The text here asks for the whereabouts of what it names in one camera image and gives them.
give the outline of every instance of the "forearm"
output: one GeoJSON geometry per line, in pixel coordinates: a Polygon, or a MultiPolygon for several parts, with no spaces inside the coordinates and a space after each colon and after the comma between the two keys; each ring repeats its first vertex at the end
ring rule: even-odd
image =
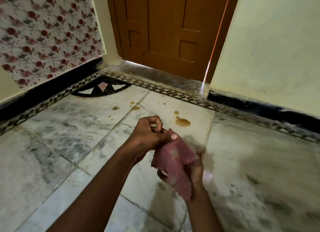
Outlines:
{"type": "Polygon", "coordinates": [[[186,201],[193,232],[223,232],[222,225],[203,185],[192,193],[192,200],[186,201]]]}
{"type": "Polygon", "coordinates": [[[104,231],[135,156],[120,147],[71,206],[47,230],[104,231]]]}

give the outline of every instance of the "door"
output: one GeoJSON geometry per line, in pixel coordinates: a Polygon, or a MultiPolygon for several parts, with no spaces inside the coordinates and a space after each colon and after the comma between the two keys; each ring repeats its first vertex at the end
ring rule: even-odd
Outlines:
{"type": "Polygon", "coordinates": [[[227,0],[113,0],[123,58],[203,81],[227,0]]]}

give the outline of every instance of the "person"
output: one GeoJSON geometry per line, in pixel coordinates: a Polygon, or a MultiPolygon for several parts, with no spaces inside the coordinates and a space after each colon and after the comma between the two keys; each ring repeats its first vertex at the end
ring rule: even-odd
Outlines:
{"type": "MultiPolygon", "coordinates": [[[[158,116],[139,119],[132,134],[114,153],[99,173],[82,191],[69,208],[51,225],[47,232],[104,231],[126,178],[135,164],[159,143],[178,138],[162,127],[158,116]]],[[[203,164],[201,159],[186,167],[192,183],[192,196],[186,201],[193,232],[224,231],[202,184],[203,164]]],[[[158,170],[158,176],[166,176],[158,170]]]]}

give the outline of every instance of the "patterned tile border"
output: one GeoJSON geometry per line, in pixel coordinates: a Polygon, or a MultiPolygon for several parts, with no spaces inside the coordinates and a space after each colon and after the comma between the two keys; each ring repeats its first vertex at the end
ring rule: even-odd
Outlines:
{"type": "Polygon", "coordinates": [[[277,121],[273,121],[264,117],[260,117],[248,112],[244,112],[235,108],[231,108],[225,105],[221,105],[221,104],[217,104],[215,102],[211,102],[211,101],[207,101],[207,100],[201,100],[201,99],[197,99],[195,97],[192,97],[190,95],[186,95],[184,93],[180,93],[174,90],[170,90],[170,89],[166,89],[166,88],[162,88],[160,86],[154,85],[154,84],[150,84],[147,82],[143,82],[141,80],[137,80],[137,79],[133,79],[127,76],[123,76],[119,73],[114,73],[114,72],[105,72],[104,73],[105,76],[109,76],[118,80],[122,80],[124,82],[130,83],[130,84],[134,84],[155,92],[159,92],[195,105],[199,105],[202,106],[204,108],[208,108],[208,109],[213,109],[215,111],[227,114],[227,115],[231,115],[234,116],[236,118],[242,119],[244,121],[250,122],[250,123],[254,123],[256,125],[259,126],[263,126],[272,130],[276,130],[279,132],[283,132],[283,133],[287,133],[290,134],[294,137],[297,138],[301,138],[301,139],[305,139],[308,141],[312,141],[312,142],[316,142],[316,143],[320,143],[320,135],[317,133],[312,133],[310,131],[307,130],[303,130],[300,129],[298,127],[294,127],[294,126],[289,126],[286,125],[284,123],[280,123],[277,121]]]}
{"type": "Polygon", "coordinates": [[[61,91],[60,93],[52,96],[51,98],[43,101],[40,104],[37,104],[33,108],[27,110],[26,112],[12,118],[11,120],[3,123],[0,125],[0,135],[5,133],[6,131],[14,128],[16,125],[19,125],[20,123],[24,122],[25,120],[29,119],[30,117],[34,116],[35,114],[39,113],[40,111],[46,109],[48,106],[54,104],[55,102],[63,99],[64,97],[68,96],[72,92],[76,91],[78,88],[84,86],[85,84],[91,82],[92,80],[96,79],[97,77],[101,76],[100,72],[96,72],[84,80],[79,81],[76,84],[73,84],[69,88],[66,88],[64,91],[61,91]]]}

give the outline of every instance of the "person's left hand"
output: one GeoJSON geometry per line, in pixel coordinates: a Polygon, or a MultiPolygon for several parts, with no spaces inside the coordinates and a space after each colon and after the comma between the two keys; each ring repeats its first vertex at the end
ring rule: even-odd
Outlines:
{"type": "Polygon", "coordinates": [[[140,162],[146,153],[154,150],[161,142],[170,142],[178,138],[177,134],[170,135],[162,128],[162,121],[158,116],[143,117],[139,119],[132,134],[124,145],[136,152],[137,162],[140,162]]]}

